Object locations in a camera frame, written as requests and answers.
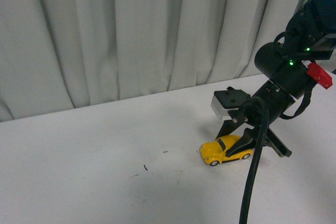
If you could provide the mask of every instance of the yellow toy car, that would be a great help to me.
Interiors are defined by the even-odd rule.
[[[225,156],[226,152],[240,139],[237,135],[227,135],[217,138],[211,143],[204,143],[199,152],[207,165],[216,166],[225,162],[238,159],[247,159],[253,154],[252,149],[239,152],[231,157]]]

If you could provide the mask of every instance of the curtain fold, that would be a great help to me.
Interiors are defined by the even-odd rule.
[[[0,0],[0,121],[258,74],[306,1]]]

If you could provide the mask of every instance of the toy car wheel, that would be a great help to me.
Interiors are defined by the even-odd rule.
[[[242,159],[248,159],[250,157],[250,154],[245,154],[243,157],[242,157]]]
[[[218,165],[218,164],[219,164],[219,161],[212,161],[210,165],[211,165],[211,166],[216,166],[216,165]]]

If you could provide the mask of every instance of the black cable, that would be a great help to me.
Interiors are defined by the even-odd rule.
[[[259,97],[252,97],[248,99],[246,102],[257,102],[261,107],[262,114],[261,114],[260,130],[259,130],[257,141],[256,141],[256,147],[254,150],[251,166],[248,171],[248,175],[247,175],[247,179],[245,183],[243,200],[241,201],[242,207],[240,208],[239,224],[247,223],[248,209],[250,206],[253,184],[254,184],[256,174],[257,174],[261,151],[263,150],[262,147],[264,146],[264,141],[265,141],[265,137],[266,137],[266,133],[268,129],[268,116],[269,116],[267,105],[263,99]]]
[[[279,34],[277,37],[275,37],[274,41],[273,41],[273,52],[275,52],[276,46],[278,41],[283,38],[288,36],[290,33],[288,31],[283,31],[281,34]]]

